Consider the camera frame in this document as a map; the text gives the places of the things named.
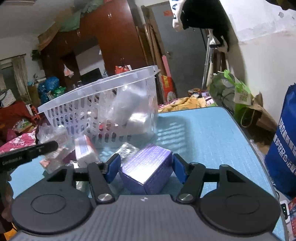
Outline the blue shopping bag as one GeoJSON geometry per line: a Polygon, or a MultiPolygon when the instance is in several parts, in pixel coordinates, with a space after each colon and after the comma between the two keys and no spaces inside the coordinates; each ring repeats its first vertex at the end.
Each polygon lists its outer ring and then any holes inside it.
{"type": "Polygon", "coordinates": [[[295,85],[285,95],[280,121],[265,164],[277,190],[289,199],[295,198],[295,85]]]}

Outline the white red box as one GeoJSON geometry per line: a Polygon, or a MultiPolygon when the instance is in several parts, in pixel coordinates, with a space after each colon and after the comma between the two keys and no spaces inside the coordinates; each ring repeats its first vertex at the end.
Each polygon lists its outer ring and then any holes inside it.
{"type": "Polygon", "coordinates": [[[75,156],[78,166],[86,168],[88,164],[100,161],[97,150],[86,135],[74,139],[75,156]]]}

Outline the green plastic bag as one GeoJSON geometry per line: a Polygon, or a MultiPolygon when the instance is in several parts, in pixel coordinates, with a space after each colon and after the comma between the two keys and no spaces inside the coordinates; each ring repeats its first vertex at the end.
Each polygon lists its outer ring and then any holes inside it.
{"type": "Polygon", "coordinates": [[[229,70],[214,74],[208,88],[215,102],[233,114],[237,121],[242,118],[244,109],[252,105],[250,89],[229,70]]]}

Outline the white and black hanging garment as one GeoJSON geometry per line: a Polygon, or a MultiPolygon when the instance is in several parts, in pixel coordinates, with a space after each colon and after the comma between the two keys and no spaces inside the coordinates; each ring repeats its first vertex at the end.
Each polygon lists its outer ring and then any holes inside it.
{"type": "Polygon", "coordinates": [[[229,25],[220,1],[178,0],[169,1],[173,13],[172,26],[177,31],[188,28],[208,29],[217,42],[212,46],[229,51],[229,25]]]}

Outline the grey door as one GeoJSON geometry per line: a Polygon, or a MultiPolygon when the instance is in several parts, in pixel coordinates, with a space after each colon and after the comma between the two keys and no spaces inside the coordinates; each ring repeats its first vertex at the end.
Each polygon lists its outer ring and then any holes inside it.
{"type": "Polygon", "coordinates": [[[178,97],[186,97],[188,90],[201,88],[206,58],[202,31],[189,28],[176,32],[169,2],[151,6],[164,46],[172,80],[178,97]]]}

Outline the white plastic laundry basket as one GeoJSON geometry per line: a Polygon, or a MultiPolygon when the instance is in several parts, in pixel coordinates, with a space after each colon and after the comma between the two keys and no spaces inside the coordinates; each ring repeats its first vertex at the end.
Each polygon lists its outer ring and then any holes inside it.
{"type": "Polygon", "coordinates": [[[51,126],[97,148],[143,144],[157,133],[156,65],[113,75],[73,89],[38,108],[51,126]]]}

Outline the dark red wooden wardrobe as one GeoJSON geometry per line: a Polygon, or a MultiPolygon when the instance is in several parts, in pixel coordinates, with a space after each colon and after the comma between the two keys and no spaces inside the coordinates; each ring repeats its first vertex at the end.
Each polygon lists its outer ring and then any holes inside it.
{"type": "Polygon", "coordinates": [[[58,77],[62,86],[79,79],[76,56],[94,46],[102,52],[107,74],[123,63],[132,69],[148,66],[144,43],[140,35],[142,22],[134,1],[109,1],[80,20],[77,30],[58,32],[41,50],[46,77],[58,77]],[[74,71],[71,81],[64,76],[64,67],[74,71]]]}

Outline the orange white plastic bag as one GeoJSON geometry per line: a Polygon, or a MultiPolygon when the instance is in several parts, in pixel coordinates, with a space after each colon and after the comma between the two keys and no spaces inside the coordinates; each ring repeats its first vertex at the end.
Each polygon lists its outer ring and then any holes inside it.
{"type": "Polygon", "coordinates": [[[74,72],[70,70],[66,65],[64,65],[64,76],[68,78],[72,78],[74,76],[74,72]]]}

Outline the purple box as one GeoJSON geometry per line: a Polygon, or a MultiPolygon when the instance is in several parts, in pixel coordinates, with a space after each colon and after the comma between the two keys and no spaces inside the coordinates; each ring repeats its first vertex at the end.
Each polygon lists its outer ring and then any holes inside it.
{"type": "Polygon", "coordinates": [[[125,188],[136,195],[159,194],[173,172],[172,155],[163,147],[146,145],[119,170],[125,188]]]}

